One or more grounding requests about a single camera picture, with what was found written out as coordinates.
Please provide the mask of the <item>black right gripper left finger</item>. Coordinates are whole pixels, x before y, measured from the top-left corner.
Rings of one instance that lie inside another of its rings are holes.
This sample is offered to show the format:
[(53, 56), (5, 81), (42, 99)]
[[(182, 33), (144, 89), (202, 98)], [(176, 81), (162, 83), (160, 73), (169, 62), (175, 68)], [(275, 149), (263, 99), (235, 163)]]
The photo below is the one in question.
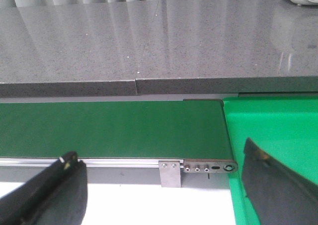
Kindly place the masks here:
[(80, 225), (88, 198), (86, 164), (75, 151), (0, 200), (2, 225)]

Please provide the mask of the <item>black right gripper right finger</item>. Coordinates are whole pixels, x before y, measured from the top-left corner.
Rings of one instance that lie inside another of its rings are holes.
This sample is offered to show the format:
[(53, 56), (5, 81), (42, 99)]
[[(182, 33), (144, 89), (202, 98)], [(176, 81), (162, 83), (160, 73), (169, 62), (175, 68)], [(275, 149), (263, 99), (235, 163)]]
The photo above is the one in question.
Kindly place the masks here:
[(258, 147), (244, 146), (242, 181), (262, 225), (316, 225), (318, 186)]

